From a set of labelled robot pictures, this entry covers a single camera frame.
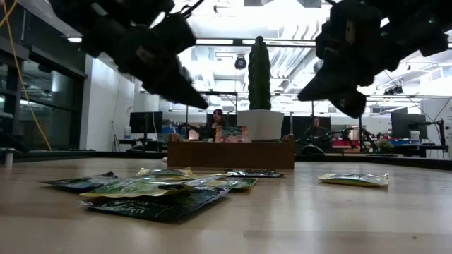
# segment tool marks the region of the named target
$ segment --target white planter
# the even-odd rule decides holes
[[[237,125],[246,126],[250,140],[279,140],[284,113],[255,109],[239,111]]]

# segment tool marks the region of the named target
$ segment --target wooden planter box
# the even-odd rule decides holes
[[[168,140],[169,167],[294,169],[293,136],[284,143],[212,143],[183,141],[173,134]]]

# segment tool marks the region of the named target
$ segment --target potted plant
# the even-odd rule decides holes
[[[262,36],[255,39],[249,53],[249,110],[239,111],[237,123],[246,126],[250,140],[279,140],[284,113],[271,111],[271,64]]]
[[[375,145],[380,149],[381,154],[388,154],[393,151],[394,146],[387,139],[379,139],[375,142]]]

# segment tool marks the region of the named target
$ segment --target green snack bag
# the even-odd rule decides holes
[[[236,190],[249,190],[253,188],[257,179],[253,178],[237,178],[228,177],[226,179],[218,179],[207,183],[206,186],[218,187],[218,188],[230,188]]]
[[[105,184],[119,181],[118,176],[113,172],[96,176],[86,176],[73,179],[62,179],[56,181],[40,181],[40,183],[46,183],[53,186],[57,186],[65,191],[71,191],[74,193],[84,193],[102,187]]]
[[[170,222],[186,216],[224,196],[229,189],[194,187],[165,197],[139,197],[80,201],[85,207],[140,219]]]
[[[186,191],[196,186],[202,186],[208,182],[224,177],[223,175],[212,175],[194,180],[174,180],[155,178],[152,176],[122,179],[115,183],[107,184],[87,193],[84,197],[107,197],[107,198],[136,198],[140,196],[159,197]]]

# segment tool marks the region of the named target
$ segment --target yellow packet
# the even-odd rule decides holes
[[[323,183],[345,184],[351,186],[386,187],[389,175],[375,176],[371,174],[324,174],[317,177]]]
[[[216,188],[229,188],[235,190],[249,190],[253,188],[256,182],[257,179],[253,178],[228,177],[226,179],[218,179],[215,181],[211,181],[210,183],[206,183],[205,186],[212,186]]]
[[[140,196],[160,197],[163,195],[186,191],[196,186],[203,186],[206,183],[215,181],[222,177],[224,176],[220,174],[185,181],[171,179],[171,176],[169,179],[159,179],[152,176],[135,177],[110,183],[80,195],[89,198],[135,198]]]

